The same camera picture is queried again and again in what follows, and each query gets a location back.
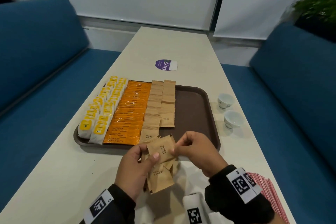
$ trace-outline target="tray rim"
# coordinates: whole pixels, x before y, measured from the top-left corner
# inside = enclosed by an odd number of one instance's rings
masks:
[[[205,98],[206,98],[205,99],[206,100],[205,101],[206,107],[207,107],[208,111],[210,112],[211,125],[215,129],[215,131],[214,131],[215,132],[215,140],[217,141],[217,145],[218,145],[216,147],[216,149],[217,149],[217,151],[219,151],[220,148],[221,148],[221,140],[219,139],[217,126],[216,126],[216,123],[215,123],[215,119],[213,117],[211,105],[210,105],[208,94],[206,93],[206,91],[201,89],[201,88],[193,87],[193,86],[175,85],[175,87],[176,88],[187,87],[190,90],[184,90],[184,91],[189,91],[189,92],[196,92],[195,90],[192,90],[192,89],[197,89],[197,91],[202,91],[203,92],[203,94],[205,95]],[[79,141],[78,137],[79,136],[78,136],[78,126],[77,126],[75,131],[73,132],[73,139],[80,146],[101,148],[101,149],[121,149],[121,150],[129,150],[130,148],[133,147],[133,145],[127,145],[127,144],[90,144],[90,143],[83,143],[83,142]]]

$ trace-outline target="purple round sticker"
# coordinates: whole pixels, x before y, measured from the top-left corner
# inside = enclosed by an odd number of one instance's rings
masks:
[[[169,59],[160,59],[157,62],[155,62],[155,66],[158,69],[161,69],[161,70],[164,70],[164,71],[171,71],[171,69],[169,69],[171,61],[172,60],[169,60]]]

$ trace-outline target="cup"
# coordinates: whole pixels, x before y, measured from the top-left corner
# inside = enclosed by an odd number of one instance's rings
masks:
[[[227,128],[239,128],[244,124],[244,117],[235,111],[229,110],[224,114],[224,123]]]
[[[235,99],[230,94],[222,93],[218,96],[217,102],[220,108],[226,109],[235,103]]]

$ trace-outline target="blue backrest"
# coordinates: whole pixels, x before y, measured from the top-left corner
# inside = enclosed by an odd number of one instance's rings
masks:
[[[69,0],[0,5],[0,111],[88,44]]]
[[[282,23],[250,65],[336,171],[336,44]]]

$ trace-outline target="hand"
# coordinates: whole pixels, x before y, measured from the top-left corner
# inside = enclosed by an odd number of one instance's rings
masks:
[[[145,162],[138,163],[141,152],[146,151],[145,144],[133,146],[121,159],[115,184],[129,195],[135,202],[144,189],[146,175],[160,159],[160,154],[154,153]]]
[[[188,157],[209,178],[228,166],[209,138],[194,131],[187,131],[170,153]]]

